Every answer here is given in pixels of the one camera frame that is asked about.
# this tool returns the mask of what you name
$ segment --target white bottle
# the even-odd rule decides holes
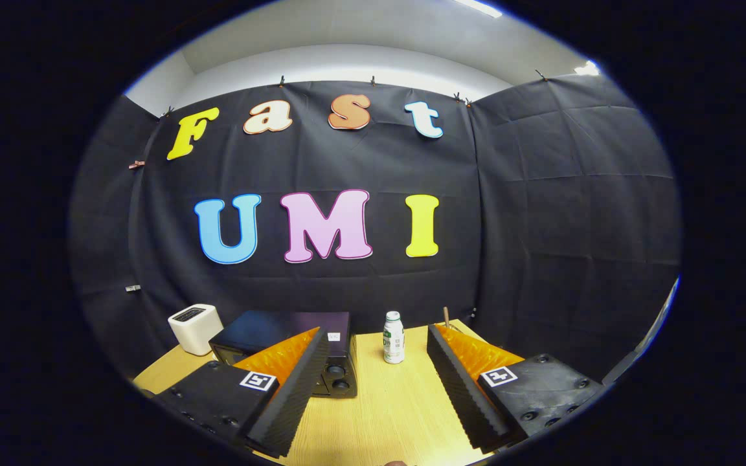
[[[385,361],[399,364],[405,360],[405,327],[397,311],[390,311],[385,316]]]

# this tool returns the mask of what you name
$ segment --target wall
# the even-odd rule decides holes
[[[452,96],[459,92],[470,100],[510,87],[490,74],[438,56],[377,45],[308,45],[274,50],[216,66],[188,80],[184,78],[186,70],[186,60],[177,53],[126,94],[143,108],[160,115],[168,104],[179,109],[204,98],[280,82],[282,74],[285,82],[369,82],[375,76],[377,83]],[[181,90],[175,92],[184,80]]]
[[[195,77],[181,51],[161,61],[125,91],[126,97],[159,117]]]

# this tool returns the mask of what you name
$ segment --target orange letter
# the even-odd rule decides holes
[[[370,107],[366,95],[339,95],[332,101],[332,114],[327,118],[332,129],[362,129],[370,123]]]

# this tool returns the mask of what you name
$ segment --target small white label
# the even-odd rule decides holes
[[[275,381],[275,375],[249,372],[249,374],[240,381],[240,384],[241,386],[266,392],[266,390],[269,390],[269,387],[272,386],[273,381]]]
[[[482,375],[482,378],[485,378],[485,381],[490,386],[498,386],[498,384],[509,383],[510,381],[515,381],[517,379],[514,372],[509,371],[508,368],[498,368],[492,371],[483,372],[480,375]]]

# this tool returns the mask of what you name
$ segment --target letter m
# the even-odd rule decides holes
[[[281,205],[289,215],[289,251],[284,260],[291,263],[313,259],[307,249],[305,236],[309,236],[322,259],[330,255],[335,237],[341,233],[341,242],[335,255],[341,259],[362,259],[373,254],[365,237],[365,203],[370,194],[361,189],[348,189],[335,199],[330,216],[325,217],[308,192],[293,192],[281,198]]]

